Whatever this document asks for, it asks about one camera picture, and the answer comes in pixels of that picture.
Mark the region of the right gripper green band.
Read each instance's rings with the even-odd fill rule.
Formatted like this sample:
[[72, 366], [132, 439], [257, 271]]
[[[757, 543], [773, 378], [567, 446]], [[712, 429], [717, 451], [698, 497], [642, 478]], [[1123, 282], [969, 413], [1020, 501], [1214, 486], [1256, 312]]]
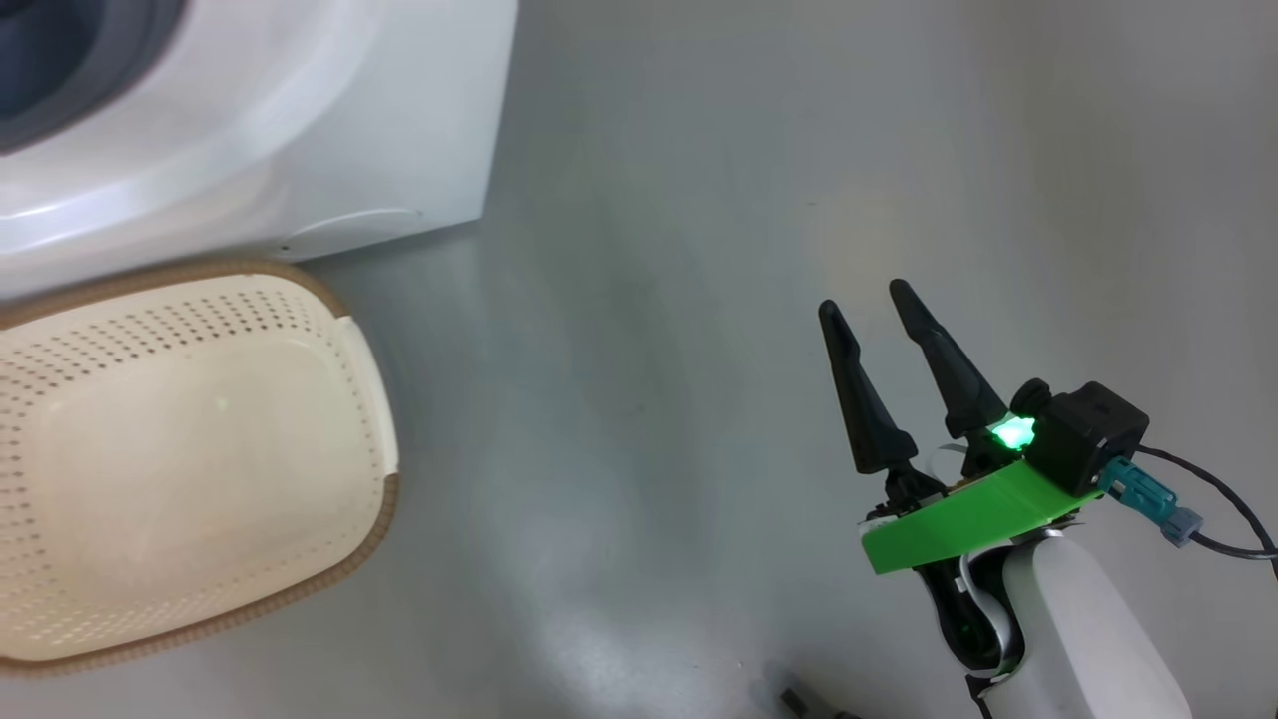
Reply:
[[[1008, 414], [1002, 397], [928, 310], [912, 284], [904, 278], [889, 281], [889, 296], [904, 331], [921, 347], [930, 368], [950, 437], [990, 427], [996, 450], [1012, 450], [1013, 462], [956, 487], [950, 496], [904, 517], [861, 524], [860, 545], [878, 576], [990, 549], [1051, 526], [1100, 499], [1098, 490], [1068, 496], [1022, 458], [1019, 452], [1034, 441], [1034, 419]], [[843, 312], [836, 301], [826, 299], [818, 305], [818, 321], [858, 473], [873, 476], [884, 470], [907, 470], [918, 456], [918, 446], [907, 432], [898, 429], [869, 381], [860, 361], [861, 347]]]

